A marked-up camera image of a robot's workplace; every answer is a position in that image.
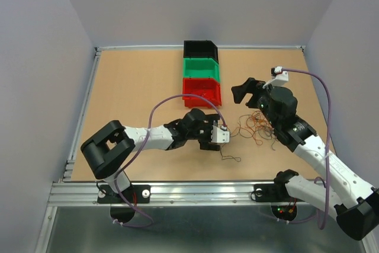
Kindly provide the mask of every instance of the metal frame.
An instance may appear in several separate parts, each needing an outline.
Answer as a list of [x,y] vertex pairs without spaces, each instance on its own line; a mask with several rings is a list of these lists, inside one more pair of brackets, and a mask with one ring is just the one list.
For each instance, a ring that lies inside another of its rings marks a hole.
[[[97,67],[103,50],[136,50],[136,49],[181,49],[183,45],[147,45],[123,47],[99,47],[94,59],[86,96],[81,109],[78,126],[75,131],[65,173],[59,183],[53,183],[46,214],[43,220],[36,251],[46,252],[52,234],[54,219],[58,207],[72,206],[106,206],[98,204],[98,189],[94,182],[70,182],[73,165],[78,151],[78,142],[82,133],[83,122],[88,108]],[[304,49],[304,46],[219,46],[219,49]],[[181,207],[181,206],[257,206],[269,203],[256,203],[250,199],[254,185],[271,181],[202,181],[202,182],[134,182],[133,184],[151,185],[149,204],[141,207]],[[367,253],[379,253],[375,237],[371,232],[362,240]]]

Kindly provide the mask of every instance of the cable connector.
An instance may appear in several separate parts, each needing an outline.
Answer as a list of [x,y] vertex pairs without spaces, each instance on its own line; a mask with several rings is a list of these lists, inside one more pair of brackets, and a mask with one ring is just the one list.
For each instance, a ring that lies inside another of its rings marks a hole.
[[271,69],[271,80],[267,81],[263,88],[266,88],[269,84],[272,86],[283,86],[289,80],[288,72],[283,71],[281,66]]

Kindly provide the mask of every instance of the wooden board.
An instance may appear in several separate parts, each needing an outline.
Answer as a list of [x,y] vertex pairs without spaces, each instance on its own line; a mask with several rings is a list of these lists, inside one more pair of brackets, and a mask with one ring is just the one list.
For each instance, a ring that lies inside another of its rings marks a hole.
[[[151,109],[163,99],[182,92],[182,50],[106,51],[101,58],[89,101],[80,145],[110,120],[123,125],[146,127]],[[230,88],[248,77],[267,81],[270,69],[281,65],[307,69],[300,50],[220,50],[220,107],[228,126],[234,130],[239,117],[251,114],[244,103],[235,104]],[[321,135],[326,124],[307,75],[290,74],[286,85],[298,99],[297,113]],[[189,109],[180,98],[168,101],[157,109],[153,126],[183,118]],[[306,178],[316,173],[304,161],[276,142],[264,141],[261,146],[253,139],[233,137],[223,148],[225,155],[239,156],[241,162],[221,160],[219,152],[199,150],[197,141],[189,141],[171,151],[146,150],[130,165],[127,174],[134,181],[246,180],[273,179],[286,169],[298,171]],[[72,181],[90,181],[94,176],[83,155],[78,151]]]

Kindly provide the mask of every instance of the pile of wires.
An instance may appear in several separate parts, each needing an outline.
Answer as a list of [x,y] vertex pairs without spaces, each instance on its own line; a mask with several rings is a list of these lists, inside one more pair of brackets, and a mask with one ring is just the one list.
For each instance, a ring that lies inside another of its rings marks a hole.
[[[277,138],[274,135],[274,129],[268,123],[261,111],[254,111],[252,114],[246,114],[239,117],[237,127],[234,131],[230,131],[230,137],[241,136],[245,139],[253,139],[257,145],[263,145],[264,140],[273,140],[271,149],[275,150],[274,143]],[[223,148],[226,144],[221,145],[220,154],[221,160],[234,159],[240,162],[242,159],[239,156],[224,155]]]

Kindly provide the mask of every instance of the gray wall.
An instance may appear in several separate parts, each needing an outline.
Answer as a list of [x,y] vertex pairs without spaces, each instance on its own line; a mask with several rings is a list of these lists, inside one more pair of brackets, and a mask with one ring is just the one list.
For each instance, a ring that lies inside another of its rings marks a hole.
[[71,0],[96,46],[306,44],[331,0]]
[[0,3],[0,251],[32,252],[94,54],[69,0]]
[[[339,157],[379,187],[379,0],[333,0],[306,47],[306,59],[329,86]],[[316,87],[325,112],[325,93]]]

